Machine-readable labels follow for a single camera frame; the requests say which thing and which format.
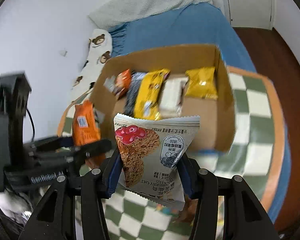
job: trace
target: cardboard box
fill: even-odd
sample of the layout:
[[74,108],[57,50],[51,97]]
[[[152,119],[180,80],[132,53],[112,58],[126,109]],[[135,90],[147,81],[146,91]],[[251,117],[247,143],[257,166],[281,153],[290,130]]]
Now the cardboard box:
[[102,137],[114,139],[113,118],[117,113],[123,113],[126,101],[126,98],[116,101],[104,86],[107,78],[116,77],[127,69],[149,72],[162,68],[171,71],[170,77],[185,76],[186,70],[205,66],[216,67],[218,100],[183,98],[182,116],[199,115],[201,125],[188,151],[215,149],[228,152],[235,132],[234,98],[220,51],[211,44],[147,49],[108,60],[90,96],[95,108],[105,114],[100,125]]

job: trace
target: white cloth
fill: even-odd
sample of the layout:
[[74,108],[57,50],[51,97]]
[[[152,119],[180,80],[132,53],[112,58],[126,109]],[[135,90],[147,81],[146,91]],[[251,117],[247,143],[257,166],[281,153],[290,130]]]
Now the white cloth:
[[71,101],[76,100],[90,89],[91,83],[95,82],[103,69],[105,60],[112,53],[112,38],[109,32],[95,29],[90,38],[90,48],[87,62],[74,81],[71,89]]
[[110,0],[90,13],[89,17],[96,23],[98,28],[109,30],[109,28],[120,23],[199,2],[212,4],[212,0]]
[[29,202],[7,190],[0,192],[0,209],[7,217],[23,225],[33,211]]

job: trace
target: red snack package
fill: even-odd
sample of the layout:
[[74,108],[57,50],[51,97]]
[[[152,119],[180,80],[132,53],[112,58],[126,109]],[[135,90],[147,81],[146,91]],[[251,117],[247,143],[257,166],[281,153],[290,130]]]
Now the red snack package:
[[125,95],[128,91],[131,82],[131,72],[130,70],[123,71],[120,73],[116,80],[115,80],[115,88],[114,88],[114,95],[116,96],[117,100]]

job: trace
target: bed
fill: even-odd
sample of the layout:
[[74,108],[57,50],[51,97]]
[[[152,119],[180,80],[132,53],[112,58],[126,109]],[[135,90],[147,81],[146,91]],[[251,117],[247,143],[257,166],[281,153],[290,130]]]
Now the bed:
[[[227,156],[215,152],[213,149],[188,155],[195,158],[202,168],[209,169],[217,176],[231,178],[235,174],[242,175],[274,222],[287,191],[291,166],[282,110],[271,81],[256,73],[247,50],[224,16],[226,12],[223,1],[213,1],[218,8],[209,2],[199,2],[167,10],[160,14],[140,17],[118,24],[111,29],[105,29],[112,37],[112,57],[138,50],[177,44],[212,43],[219,46],[226,64],[235,66],[229,67],[229,76],[236,98],[236,108],[239,109],[236,119],[239,120],[242,116],[249,118],[250,139],[244,143],[240,139],[237,141],[238,143],[234,141],[232,147],[234,150],[230,150]],[[249,98],[248,93],[251,90],[254,90],[255,94],[262,93],[266,102],[271,106],[268,106],[271,110],[266,113],[266,116],[265,113],[252,113],[247,103],[240,99],[242,96]],[[279,126],[278,122],[275,122],[277,119],[281,119]],[[261,123],[261,125],[257,124],[258,132],[255,132],[253,123]],[[262,133],[273,136],[273,143],[267,140],[262,141],[260,135]],[[282,142],[280,150],[277,149],[278,141]],[[258,149],[262,150],[262,153],[263,150],[270,152],[268,155],[263,155],[257,165],[254,165],[251,160],[250,164],[248,163],[248,149],[253,143],[254,146],[258,143]],[[265,144],[271,144],[271,147],[264,147]],[[256,168],[258,165],[262,166],[263,161],[268,162],[269,166],[264,169]],[[249,165],[253,172],[246,171],[246,166]],[[174,224],[170,216],[155,212],[155,207],[156,204],[151,201],[128,191],[118,190],[104,203],[111,239],[119,237],[125,239],[139,237],[144,240],[188,238],[191,231],[189,225]],[[219,236],[222,231],[221,223],[222,221],[217,230]]]
[[[137,50],[184,43],[213,43],[221,50],[227,65],[255,73],[255,67],[241,40],[222,12],[209,3],[185,8],[124,23],[110,30],[113,38],[112,56]],[[284,157],[275,197],[268,210],[274,222],[281,209],[290,176],[290,150],[285,133]]]

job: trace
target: cranberry oat cookie package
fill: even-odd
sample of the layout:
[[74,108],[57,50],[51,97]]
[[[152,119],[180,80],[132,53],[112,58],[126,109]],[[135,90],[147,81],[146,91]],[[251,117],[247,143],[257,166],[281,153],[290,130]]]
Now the cranberry oat cookie package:
[[199,129],[199,116],[153,121],[117,114],[114,130],[123,162],[119,184],[181,210],[184,194],[176,164]]

